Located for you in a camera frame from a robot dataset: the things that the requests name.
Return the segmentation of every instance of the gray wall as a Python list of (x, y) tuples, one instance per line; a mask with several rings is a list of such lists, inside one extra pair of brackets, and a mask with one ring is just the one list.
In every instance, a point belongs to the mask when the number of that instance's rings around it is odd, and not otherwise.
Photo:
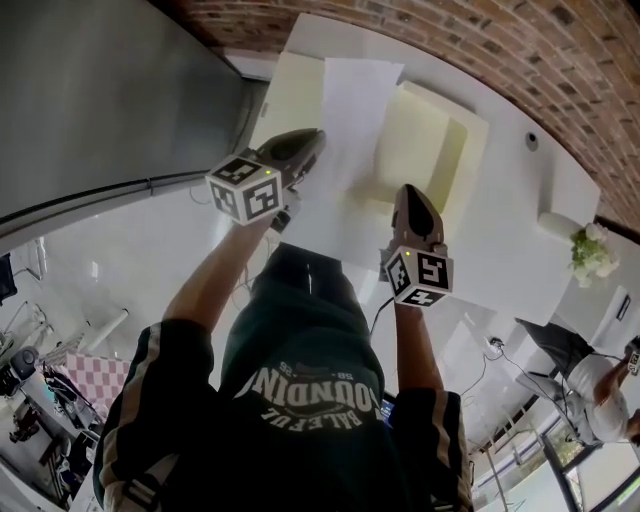
[(0, 223), (224, 157), (242, 80), (145, 0), (3, 0)]

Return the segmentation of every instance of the pink checkered cloth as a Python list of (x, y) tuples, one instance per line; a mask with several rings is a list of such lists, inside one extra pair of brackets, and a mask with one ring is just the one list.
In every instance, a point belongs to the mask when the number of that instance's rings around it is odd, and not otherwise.
[(106, 420), (131, 363), (76, 352), (80, 339), (71, 340), (46, 354), (41, 363), (69, 377), (82, 396)]
[(131, 363), (118, 359), (67, 353), (67, 375), (101, 416), (122, 391)]

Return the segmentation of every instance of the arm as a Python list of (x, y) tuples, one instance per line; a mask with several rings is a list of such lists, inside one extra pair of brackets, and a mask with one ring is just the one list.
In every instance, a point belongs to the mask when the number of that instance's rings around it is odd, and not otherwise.
[(249, 226), (234, 224), (200, 264), (164, 314), (163, 320), (191, 320), (208, 332), (216, 326), (242, 270), (271, 225), (267, 216)]
[(411, 388), (443, 390), (442, 377), (433, 355), (422, 311), (397, 302), (394, 305), (400, 391)]
[(422, 311), (395, 304), (400, 393), (392, 437), (418, 487), (428, 482), (438, 504), (471, 512), (471, 477), (460, 396), (444, 390)]
[(182, 286), (163, 321), (140, 335), (96, 450), (94, 489), (105, 510), (122, 499), (127, 482), (150, 468), (171, 471), (193, 442), (181, 412), (198, 411), (202, 404), (216, 409), (217, 393), (208, 382), (211, 331), (270, 222), (234, 225)]
[(593, 390), (593, 399), (598, 405), (604, 403), (604, 401), (611, 396), (611, 393), (622, 385), (624, 379), (629, 375), (628, 364), (629, 355), (625, 356), (622, 361), (615, 365), (611, 371), (596, 384)]

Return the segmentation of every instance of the brick wall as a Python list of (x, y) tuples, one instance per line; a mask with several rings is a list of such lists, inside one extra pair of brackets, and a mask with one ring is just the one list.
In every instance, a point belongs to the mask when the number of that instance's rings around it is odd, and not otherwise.
[(625, 0), (155, 0), (208, 46), (279, 52), (299, 13), (404, 41), (552, 133), (640, 230), (640, 22)]

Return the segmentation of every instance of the person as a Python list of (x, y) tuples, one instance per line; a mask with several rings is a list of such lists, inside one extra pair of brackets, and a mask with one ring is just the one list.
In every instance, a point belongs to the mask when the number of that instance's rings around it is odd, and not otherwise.
[(542, 391), (558, 403), (587, 444), (628, 439), (640, 446), (640, 409), (630, 418), (620, 391), (629, 375), (632, 344), (627, 346), (625, 357), (614, 366), (579, 334), (564, 327), (553, 323), (540, 326), (524, 320), (517, 322), (553, 360), (574, 394), (567, 397), (560, 384), (539, 374), (528, 373), (526, 379), (520, 378), (518, 382), (536, 393)]
[(109, 510), (472, 511), (460, 396), (420, 309), (394, 303), (399, 393), (341, 263), (281, 243), (234, 323), (219, 389), (215, 328), (271, 219), (234, 225), (145, 329), (94, 466)]

